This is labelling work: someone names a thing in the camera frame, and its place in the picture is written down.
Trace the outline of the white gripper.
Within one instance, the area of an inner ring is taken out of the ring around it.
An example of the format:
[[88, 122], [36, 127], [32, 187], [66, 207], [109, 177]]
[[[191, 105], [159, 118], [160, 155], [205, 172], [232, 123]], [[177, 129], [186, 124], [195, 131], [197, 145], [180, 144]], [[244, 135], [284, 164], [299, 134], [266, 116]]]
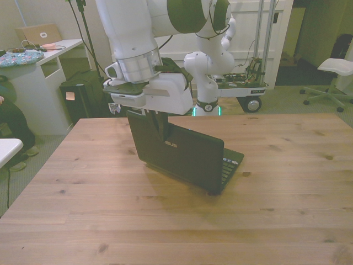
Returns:
[[144, 114], [151, 112], [151, 122], [160, 139], [168, 136], [167, 113], [182, 115], [192, 107], [191, 92], [181, 73], [161, 73], [145, 83], [110, 86], [110, 95], [114, 103], [142, 109]]

